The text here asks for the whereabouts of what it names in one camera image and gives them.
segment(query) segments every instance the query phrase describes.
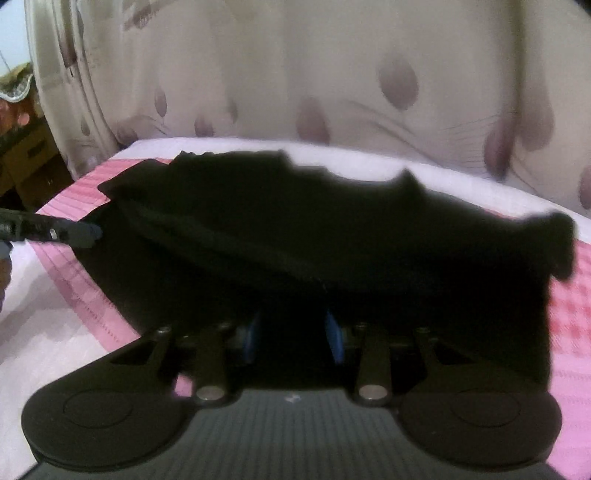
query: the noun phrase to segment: bed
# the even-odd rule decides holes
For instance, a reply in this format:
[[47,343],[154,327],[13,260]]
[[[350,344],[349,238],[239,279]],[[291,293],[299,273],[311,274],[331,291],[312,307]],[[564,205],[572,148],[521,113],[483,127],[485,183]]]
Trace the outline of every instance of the bed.
[[[548,464],[564,478],[588,480],[591,477],[591,220],[588,218],[492,181],[400,158],[293,142],[221,138],[139,140],[64,190],[41,213],[80,219],[106,202],[106,197],[96,189],[99,183],[145,158],[172,159],[183,150],[221,153],[261,149],[283,149],[298,165],[323,165],[337,175],[352,179],[386,180],[408,168],[427,187],[502,215],[519,217],[558,209],[572,216],[577,225],[575,274],[567,284],[551,285],[551,393],[560,403],[563,428]],[[0,314],[2,480],[19,477],[35,463],[20,428],[20,414],[27,398],[41,386],[138,337],[68,247],[16,245],[12,261],[12,283]],[[559,478],[551,476],[552,469],[544,468],[515,478]],[[482,478],[493,477],[486,474]]]

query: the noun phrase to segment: wall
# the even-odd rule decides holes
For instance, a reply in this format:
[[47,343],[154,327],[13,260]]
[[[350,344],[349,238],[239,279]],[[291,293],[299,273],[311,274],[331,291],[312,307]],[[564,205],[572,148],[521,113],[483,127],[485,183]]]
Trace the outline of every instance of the wall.
[[[0,51],[10,68],[31,60],[24,0],[8,0],[0,7]],[[6,72],[6,66],[0,59],[0,75]]]

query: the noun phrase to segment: curtain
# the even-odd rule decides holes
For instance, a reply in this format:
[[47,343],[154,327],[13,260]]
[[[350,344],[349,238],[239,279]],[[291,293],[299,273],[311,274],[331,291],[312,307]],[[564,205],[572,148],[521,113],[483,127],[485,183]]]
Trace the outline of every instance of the curtain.
[[574,0],[28,0],[75,177],[141,138],[337,145],[591,209],[591,17]]

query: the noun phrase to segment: wooden furniture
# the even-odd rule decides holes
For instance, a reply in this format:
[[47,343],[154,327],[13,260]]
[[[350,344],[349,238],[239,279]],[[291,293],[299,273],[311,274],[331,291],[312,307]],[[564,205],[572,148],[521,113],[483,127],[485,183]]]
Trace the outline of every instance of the wooden furniture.
[[0,138],[0,207],[35,211],[71,183],[45,119]]

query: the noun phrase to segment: black cloth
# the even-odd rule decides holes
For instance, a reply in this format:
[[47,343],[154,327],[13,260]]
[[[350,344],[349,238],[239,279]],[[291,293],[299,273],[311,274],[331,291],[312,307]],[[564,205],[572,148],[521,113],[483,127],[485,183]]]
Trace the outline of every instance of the black cloth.
[[99,186],[76,255],[140,332],[248,321],[264,296],[325,299],[341,323],[417,325],[540,382],[550,275],[567,278],[573,222],[512,220],[425,189],[407,171],[373,183],[293,167],[281,152],[181,153]]

